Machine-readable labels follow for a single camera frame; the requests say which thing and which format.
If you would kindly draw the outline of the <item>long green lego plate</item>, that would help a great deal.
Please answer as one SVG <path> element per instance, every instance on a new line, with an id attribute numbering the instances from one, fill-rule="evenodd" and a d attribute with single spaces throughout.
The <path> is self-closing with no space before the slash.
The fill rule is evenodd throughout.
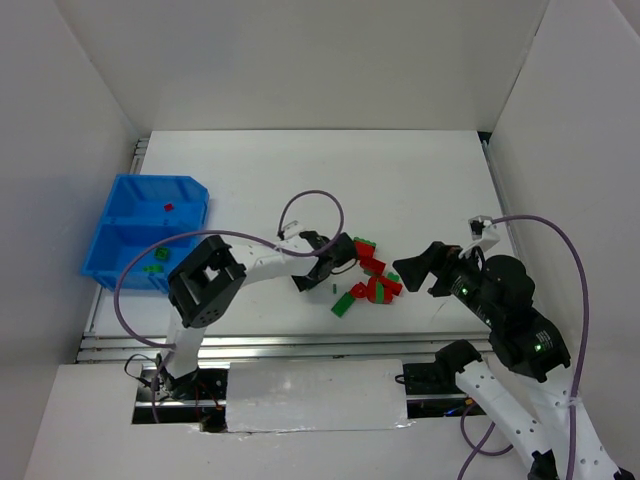
<path id="1" fill-rule="evenodd" d="M 353 306 L 356 298 L 349 292 L 344 293 L 340 299 L 333 305 L 331 312 L 338 318 L 342 318 L 345 313 Z"/>

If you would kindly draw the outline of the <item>green square lego brick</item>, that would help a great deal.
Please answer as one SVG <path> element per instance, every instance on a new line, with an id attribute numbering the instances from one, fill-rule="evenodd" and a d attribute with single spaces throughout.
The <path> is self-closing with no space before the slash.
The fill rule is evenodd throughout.
<path id="1" fill-rule="evenodd" d="M 170 257 L 170 250 L 166 247 L 158 247 L 153 252 L 154 258 L 160 261 L 167 261 Z"/>

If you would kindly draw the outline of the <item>green lego plate piece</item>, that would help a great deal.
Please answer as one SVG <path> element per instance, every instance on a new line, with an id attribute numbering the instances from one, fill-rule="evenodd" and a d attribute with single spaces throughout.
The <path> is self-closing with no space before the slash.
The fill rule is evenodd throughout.
<path id="1" fill-rule="evenodd" d="M 143 267 L 143 271 L 148 273 L 163 273 L 164 267 L 159 264 L 148 265 Z"/>

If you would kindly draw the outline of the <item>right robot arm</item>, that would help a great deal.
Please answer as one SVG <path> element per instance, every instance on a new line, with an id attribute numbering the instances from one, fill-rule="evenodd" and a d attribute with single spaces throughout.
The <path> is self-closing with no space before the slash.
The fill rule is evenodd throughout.
<path id="1" fill-rule="evenodd" d="M 434 242 L 393 267 L 410 292 L 428 275 L 434 297 L 453 296 L 490 330 L 500 363 L 522 383 L 534 407 L 528 412 L 495 378 L 481 354 L 458 340 L 435 355 L 440 378 L 469 395 L 508 439 L 530 479 L 630 479 L 608 455 L 578 397 L 575 363 L 558 328 L 533 306 L 535 284 L 508 255 L 484 257 L 479 247 Z"/>

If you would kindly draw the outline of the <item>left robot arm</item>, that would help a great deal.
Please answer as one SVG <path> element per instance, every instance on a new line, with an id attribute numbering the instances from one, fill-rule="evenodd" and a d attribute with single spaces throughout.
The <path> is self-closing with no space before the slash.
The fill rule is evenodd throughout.
<path id="1" fill-rule="evenodd" d="M 313 230 L 301 230 L 273 247 L 232 246 L 219 235 L 206 237 L 169 275 L 169 346 L 156 357 L 165 391 L 174 399 L 193 392 L 205 331 L 223 317 L 241 288 L 287 277 L 305 292 L 356 257 L 354 241 L 346 233 L 332 242 Z"/>

